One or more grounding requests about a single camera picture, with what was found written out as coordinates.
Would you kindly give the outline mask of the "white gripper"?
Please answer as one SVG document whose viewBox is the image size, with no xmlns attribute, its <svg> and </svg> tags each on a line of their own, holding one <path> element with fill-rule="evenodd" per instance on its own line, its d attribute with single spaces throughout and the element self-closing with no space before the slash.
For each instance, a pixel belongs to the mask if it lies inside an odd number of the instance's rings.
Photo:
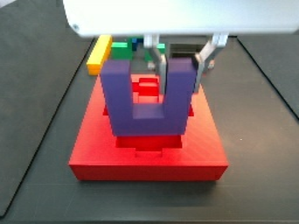
<svg viewBox="0 0 299 224">
<path fill-rule="evenodd" d="M 70 27 L 82 37 L 144 35 L 166 93 L 167 58 L 159 35 L 214 34 L 194 54 L 194 93 L 228 35 L 299 32 L 299 0 L 63 0 Z"/>
</svg>

